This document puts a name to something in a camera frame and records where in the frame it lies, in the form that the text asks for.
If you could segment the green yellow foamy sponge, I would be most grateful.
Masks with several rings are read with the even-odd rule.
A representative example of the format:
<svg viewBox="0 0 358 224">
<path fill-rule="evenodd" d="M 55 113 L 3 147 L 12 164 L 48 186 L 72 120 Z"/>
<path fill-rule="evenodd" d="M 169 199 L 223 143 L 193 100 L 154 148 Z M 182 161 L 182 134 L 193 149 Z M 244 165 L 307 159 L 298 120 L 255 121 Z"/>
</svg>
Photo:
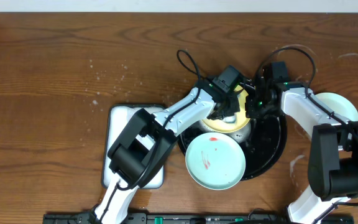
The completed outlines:
<svg viewBox="0 0 358 224">
<path fill-rule="evenodd" d="M 225 123 L 235 123 L 236 122 L 236 116 L 226 116 L 222 119 L 223 122 Z"/>
</svg>

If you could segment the yellow plate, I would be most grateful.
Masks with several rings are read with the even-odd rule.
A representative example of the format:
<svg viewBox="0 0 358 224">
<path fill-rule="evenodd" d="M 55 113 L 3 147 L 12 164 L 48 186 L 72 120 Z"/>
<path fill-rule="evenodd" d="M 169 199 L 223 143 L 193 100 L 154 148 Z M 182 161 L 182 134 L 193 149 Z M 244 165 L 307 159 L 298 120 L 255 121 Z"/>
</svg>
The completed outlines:
<svg viewBox="0 0 358 224">
<path fill-rule="evenodd" d="M 236 122 L 235 123 L 225 123 L 220 119 L 212 120 L 212 119 L 203 119 L 201 122 L 206 125 L 206 127 L 210 130 L 219 132 L 219 133 L 232 133 L 234 131 L 238 131 L 243 128 L 250 119 L 246 117 L 246 97 L 248 96 L 248 92 L 244 90 L 239 85 L 234 89 L 235 91 L 241 91 L 238 95 L 240 112 L 235 113 Z"/>
</svg>

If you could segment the mint green plate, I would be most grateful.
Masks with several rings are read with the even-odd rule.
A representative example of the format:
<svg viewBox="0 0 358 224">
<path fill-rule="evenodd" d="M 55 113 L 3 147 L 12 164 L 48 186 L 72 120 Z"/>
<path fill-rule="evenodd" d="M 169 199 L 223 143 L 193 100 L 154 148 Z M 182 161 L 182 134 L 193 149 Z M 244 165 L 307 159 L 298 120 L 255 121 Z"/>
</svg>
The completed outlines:
<svg viewBox="0 0 358 224">
<path fill-rule="evenodd" d="M 190 142 L 185 164 L 191 177 L 201 186 L 226 190 L 242 179 L 246 157 L 233 138 L 222 133 L 204 133 Z"/>
<path fill-rule="evenodd" d="M 347 98 L 336 93 L 318 93 L 316 97 L 341 116 L 358 121 L 358 111 Z"/>
</svg>

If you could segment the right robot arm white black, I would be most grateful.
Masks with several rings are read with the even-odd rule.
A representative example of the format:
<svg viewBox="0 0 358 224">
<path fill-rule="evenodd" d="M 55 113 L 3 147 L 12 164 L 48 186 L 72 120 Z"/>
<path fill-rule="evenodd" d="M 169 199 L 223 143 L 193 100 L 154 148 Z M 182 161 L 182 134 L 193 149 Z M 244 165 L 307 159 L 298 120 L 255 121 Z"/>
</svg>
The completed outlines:
<svg viewBox="0 0 358 224">
<path fill-rule="evenodd" d="M 309 185 L 287 207 L 293 223 L 319 223 L 339 206 L 358 207 L 358 121 L 339 115 L 313 91 L 289 78 L 255 76 L 246 115 L 285 114 L 311 138 Z"/>
</svg>

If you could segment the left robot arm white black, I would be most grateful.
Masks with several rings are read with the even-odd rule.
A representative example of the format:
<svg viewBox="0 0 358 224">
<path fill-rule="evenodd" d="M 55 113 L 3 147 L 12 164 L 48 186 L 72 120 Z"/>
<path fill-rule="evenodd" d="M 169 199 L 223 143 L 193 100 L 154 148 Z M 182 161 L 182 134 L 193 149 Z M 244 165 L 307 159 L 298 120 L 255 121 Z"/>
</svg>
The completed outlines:
<svg viewBox="0 0 358 224">
<path fill-rule="evenodd" d="M 203 119 L 224 119 L 240 110 L 239 82 L 220 78 L 200 80 L 190 93 L 171 107 L 150 113 L 139 108 L 130 118 L 119 118 L 124 127 L 108 143 L 104 176 L 108 189 L 94 210 L 95 223 L 121 223 L 139 188 L 161 170 L 178 136 Z"/>
</svg>

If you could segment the round black tray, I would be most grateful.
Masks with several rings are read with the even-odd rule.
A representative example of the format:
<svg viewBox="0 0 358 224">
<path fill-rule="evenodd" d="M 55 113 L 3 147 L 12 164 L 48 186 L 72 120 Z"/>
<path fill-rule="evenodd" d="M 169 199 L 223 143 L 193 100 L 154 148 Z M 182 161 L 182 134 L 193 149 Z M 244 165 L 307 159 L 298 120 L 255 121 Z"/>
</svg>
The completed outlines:
<svg viewBox="0 0 358 224">
<path fill-rule="evenodd" d="M 254 87 L 249 80 L 241 78 L 240 87 L 253 94 Z M 210 130 L 201 121 L 192 124 L 181 133 L 178 145 L 183 154 L 194 138 Z M 233 138 L 246 157 L 246 170 L 242 180 L 250 180 L 267 172 L 280 158 L 287 141 L 287 122 L 284 116 L 265 116 L 262 119 L 250 119 L 240 130 L 223 133 Z"/>
</svg>

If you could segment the black rectangular tray with foam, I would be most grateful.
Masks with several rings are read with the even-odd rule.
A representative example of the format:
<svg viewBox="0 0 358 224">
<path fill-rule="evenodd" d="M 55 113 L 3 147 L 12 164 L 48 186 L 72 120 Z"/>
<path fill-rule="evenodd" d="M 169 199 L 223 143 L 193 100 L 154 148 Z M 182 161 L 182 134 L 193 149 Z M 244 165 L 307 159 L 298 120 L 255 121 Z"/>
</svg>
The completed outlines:
<svg viewBox="0 0 358 224">
<path fill-rule="evenodd" d="M 162 105 L 114 105 L 109 110 L 103 171 L 101 175 L 101 185 L 105 189 L 108 188 L 111 177 L 114 175 L 109 168 L 111 160 L 107 156 L 108 151 L 133 114 L 141 108 L 144 108 L 149 113 L 164 109 Z"/>
</svg>

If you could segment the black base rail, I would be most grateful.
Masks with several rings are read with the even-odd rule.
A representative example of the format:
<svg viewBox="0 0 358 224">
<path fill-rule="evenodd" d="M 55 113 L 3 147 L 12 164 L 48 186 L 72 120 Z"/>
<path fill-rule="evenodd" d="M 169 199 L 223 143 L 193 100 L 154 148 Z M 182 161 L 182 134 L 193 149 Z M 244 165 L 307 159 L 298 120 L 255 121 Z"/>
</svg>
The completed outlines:
<svg viewBox="0 0 358 224">
<path fill-rule="evenodd" d="M 227 223 L 291 223 L 282 214 L 255 209 L 248 214 L 152 214 L 144 212 L 117 214 L 112 211 L 97 214 L 95 210 L 81 213 L 47 213 L 43 224 L 87 224 L 87 223 L 122 223 L 122 224 L 227 224 Z"/>
</svg>

